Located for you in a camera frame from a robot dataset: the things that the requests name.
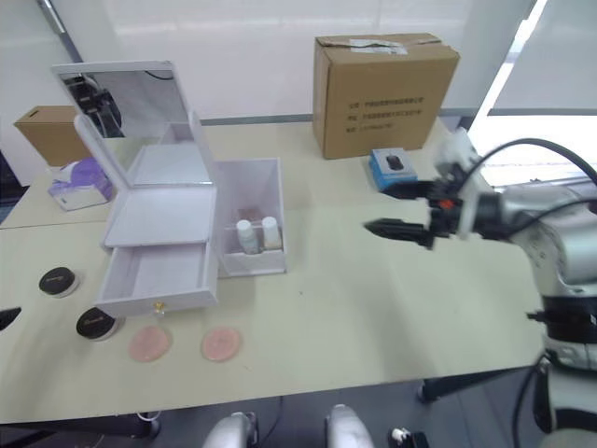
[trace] tissue box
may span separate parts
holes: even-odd
[[[94,158],[70,163],[53,172],[49,195],[66,211],[107,203],[112,183]]]
[[[417,174],[410,164],[409,156],[401,147],[373,149],[369,167],[379,191],[396,182],[416,182]]]

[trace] table leg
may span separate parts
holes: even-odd
[[[160,432],[160,422],[146,422],[136,414],[116,415],[73,420],[54,420],[49,422],[14,423],[6,427],[21,427],[45,431],[80,431],[106,436],[130,437],[132,439],[155,438]]]
[[[417,398],[421,403],[431,403],[441,397],[453,394],[459,390],[466,389],[472,385],[477,385],[491,380],[496,376],[514,371],[515,369],[505,369],[502,371],[482,371],[479,373],[470,373],[466,375],[446,376],[443,378],[434,378],[423,380],[423,384],[417,391]]]
[[[34,443],[38,443],[48,437],[53,436],[56,434],[53,431],[37,431],[33,434],[29,434],[28,436],[21,437],[20,439],[16,439],[15,441],[10,441],[9,443],[3,443],[2,448],[24,448],[26,446],[33,445]]]

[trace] bottle cap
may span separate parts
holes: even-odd
[[[76,332],[92,341],[109,338],[122,324],[124,319],[115,319],[99,308],[90,308],[76,322]]]
[[[251,223],[246,219],[241,219],[236,223],[236,231],[239,233],[239,238],[243,239],[253,238],[255,235],[253,226],[251,226]]]
[[[279,244],[280,232],[278,231],[278,221],[275,217],[264,217],[261,219],[263,226],[263,239],[267,243]]]
[[[60,267],[48,271],[39,280],[39,289],[54,297],[64,297],[73,292],[78,285],[75,273]]]

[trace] open drawer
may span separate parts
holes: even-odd
[[[215,305],[217,267],[209,243],[116,247],[95,305],[118,317]]]

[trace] blue object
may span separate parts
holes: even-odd
[[[417,181],[417,173],[401,147],[373,149],[369,156],[369,168],[379,191],[398,182]]]

